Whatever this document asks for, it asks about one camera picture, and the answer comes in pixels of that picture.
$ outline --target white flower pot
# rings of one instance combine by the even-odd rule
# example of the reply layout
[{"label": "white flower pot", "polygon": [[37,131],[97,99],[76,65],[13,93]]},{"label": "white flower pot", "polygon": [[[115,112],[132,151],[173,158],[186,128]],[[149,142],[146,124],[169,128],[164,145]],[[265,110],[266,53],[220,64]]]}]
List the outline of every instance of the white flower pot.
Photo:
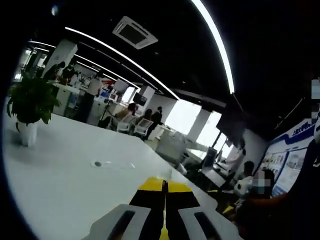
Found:
[{"label": "white flower pot", "polygon": [[22,145],[29,147],[35,144],[37,139],[38,121],[28,125],[18,121],[17,128],[20,132]]}]

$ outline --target display board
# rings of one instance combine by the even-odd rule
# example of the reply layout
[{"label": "display board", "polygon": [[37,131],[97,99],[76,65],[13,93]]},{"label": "display board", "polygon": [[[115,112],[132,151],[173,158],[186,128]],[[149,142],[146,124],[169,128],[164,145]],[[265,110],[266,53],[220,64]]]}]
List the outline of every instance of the display board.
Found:
[{"label": "display board", "polygon": [[305,119],[269,144],[259,170],[270,169],[275,176],[272,196],[288,192],[295,183],[314,137],[314,122]]}]

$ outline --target white pillar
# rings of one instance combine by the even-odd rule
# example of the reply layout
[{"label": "white pillar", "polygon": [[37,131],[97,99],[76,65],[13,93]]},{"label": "white pillar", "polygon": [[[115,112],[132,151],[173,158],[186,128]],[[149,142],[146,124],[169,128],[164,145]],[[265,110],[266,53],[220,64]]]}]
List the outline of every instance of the white pillar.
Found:
[{"label": "white pillar", "polygon": [[154,93],[155,93],[155,90],[152,87],[149,87],[149,86],[142,86],[141,87],[139,94],[146,97],[146,102],[145,102],[144,106],[138,105],[138,111],[141,111],[143,113],[147,109],[147,106],[148,106],[152,96],[154,95]]},{"label": "white pillar", "polygon": [[211,112],[201,109],[198,116],[196,117],[190,132],[187,135],[187,138],[193,142],[196,142],[202,129],[207,123],[208,118],[210,117]]},{"label": "white pillar", "polygon": [[69,40],[63,39],[53,51],[49,61],[45,66],[43,75],[55,64],[65,62],[65,66],[68,66],[71,59],[74,57],[75,53],[77,52],[77,50],[78,50],[77,44]]}]

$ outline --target green leaves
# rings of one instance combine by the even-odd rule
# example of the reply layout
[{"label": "green leaves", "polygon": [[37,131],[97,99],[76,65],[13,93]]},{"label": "green leaves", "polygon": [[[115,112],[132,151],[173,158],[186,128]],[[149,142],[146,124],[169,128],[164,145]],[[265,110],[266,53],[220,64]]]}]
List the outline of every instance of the green leaves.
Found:
[{"label": "green leaves", "polygon": [[25,124],[35,123],[40,119],[48,124],[54,106],[61,105],[52,91],[53,86],[47,80],[29,78],[24,74],[22,81],[9,90],[10,100],[6,106],[8,116],[16,115]]}]

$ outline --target air conditioning vent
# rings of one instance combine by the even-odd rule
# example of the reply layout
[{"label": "air conditioning vent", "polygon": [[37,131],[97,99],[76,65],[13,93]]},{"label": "air conditioning vent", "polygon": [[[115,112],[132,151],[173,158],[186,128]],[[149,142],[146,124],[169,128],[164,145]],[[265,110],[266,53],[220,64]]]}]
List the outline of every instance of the air conditioning vent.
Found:
[{"label": "air conditioning vent", "polygon": [[127,16],[121,19],[112,33],[136,49],[158,42],[155,36]]}]

